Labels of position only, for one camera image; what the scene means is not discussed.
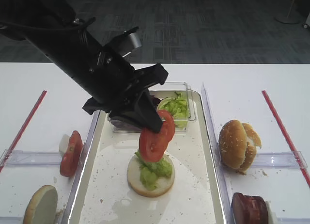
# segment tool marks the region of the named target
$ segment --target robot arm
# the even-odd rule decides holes
[[[148,88],[164,84],[167,71],[160,64],[135,70],[123,58],[141,46],[137,27],[102,46],[87,31],[94,21],[76,18],[65,0],[0,0],[0,33],[28,40],[87,91],[87,113],[103,110],[111,119],[159,132],[162,121]]]

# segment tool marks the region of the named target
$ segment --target tomato slice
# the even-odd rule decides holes
[[[175,133],[175,125],[171,114],[166,110],[158,110],[157,113],[161,118],[165,119],[160,132],[154,133],[145,128],[142,130],[139,138],[141,157],[149,162],[157,162],[163,157],[168,143]]]
[[[81,135],[76,130],[73,131],[70,139],[69,145],[65,155],[60,163],[60,174],[65,177],[74,176],[77,167],[79,157],[83,149],[83,141]]]

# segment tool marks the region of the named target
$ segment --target white tray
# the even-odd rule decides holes
[[[223,223],[198,93],[193,92],[193,100],[198,119],[189,123],[187,133],[176,134],[170,142],[167,154],[175,166],[175,183],[168,193],[158,198],[140,196],[127,183],[128,162],[138,148],[140,134],[113,133],[105,118],[87,191],[79,189],[86,192],[80,223]],[[78,210],[77,206],[72,210],[76,219],[80,214]]]

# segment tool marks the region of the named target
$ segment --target red stick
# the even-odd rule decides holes
[[[290,138],[288,132],[286,131],[285,127],[284,127],[284,124],[282,123],[277,111],[276,111],[276,108],[273,106],[272,102],[271,102],[271,99],[269,98],[267,92],[265,90],[262,91],[262,94],[273,114],[273,116],[275,117],[280,129],[281,129],[281,132],[283,134],[283,136],[285,137],[285,140],[287,142],[287,144],[289,145],[291,151],[297,151],[296,150],[296,147],[294,146],[293,144],[293,141],[292,139]],[[308,183],[308,186],[310,187],[310,176],[309,176],[309,173],[307,171],[306,168],[300,168],[302,174],[304,175],[304,178],[306,179],[306,182]]]
[[[40,95],[40,97],[38,98],[37,102],[35,103],[34,107],[32,108],[31,112],[29,113],[27,119],[25,120],[24,124],[22,125],[22,127],[20,128],[19,132],[17,133],[16,137],[14,138],[12,144],[10,145],[8,151],[6,152],[6,155],[4,157],[3,160],[3,165],[0,166],[0,172],[2,171],[5,162],[8,160],[9,156],[11,155],[12,151],[14,150],[16,144],[18,143],[19,139],[21,138],[21,136],[23,135],[27,125],[29,124],[29,122],[31,121],[33,115],[35,114],[35,112],[37,111],[38,107],[40,106],[43,98],[45,97],[47,91],[43,91]]]

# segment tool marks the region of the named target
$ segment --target top bun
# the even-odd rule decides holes
[[[262,143],[252,126],[238,120],[227,122],[219,134],[222,162],[244,173],[254,161],[256,147]]]

